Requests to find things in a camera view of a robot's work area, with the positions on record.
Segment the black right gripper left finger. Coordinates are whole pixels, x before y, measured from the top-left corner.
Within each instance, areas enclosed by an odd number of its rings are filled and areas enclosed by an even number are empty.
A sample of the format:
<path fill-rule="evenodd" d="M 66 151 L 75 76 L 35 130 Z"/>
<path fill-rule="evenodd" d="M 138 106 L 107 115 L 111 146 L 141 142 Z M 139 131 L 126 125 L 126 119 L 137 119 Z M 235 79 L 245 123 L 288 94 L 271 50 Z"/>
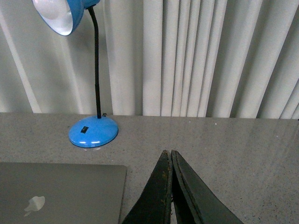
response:
<path fill-rule="evenodd" d="M 169 224 L 171 222 L 173 165 L 164 150 L 139 199 L 123 220 L 124 224 Z"/>

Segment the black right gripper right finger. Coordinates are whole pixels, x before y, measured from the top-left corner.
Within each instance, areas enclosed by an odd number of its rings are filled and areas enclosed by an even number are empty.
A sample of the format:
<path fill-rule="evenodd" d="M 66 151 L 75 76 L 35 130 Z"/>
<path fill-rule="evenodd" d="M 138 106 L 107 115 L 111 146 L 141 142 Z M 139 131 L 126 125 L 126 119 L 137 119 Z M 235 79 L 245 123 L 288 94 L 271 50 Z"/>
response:
<path fill-rule="evenodd" d="M 182 155 L 171 152 L 172 196 L 178 224 L 241 224 L 209 189 Z"/>

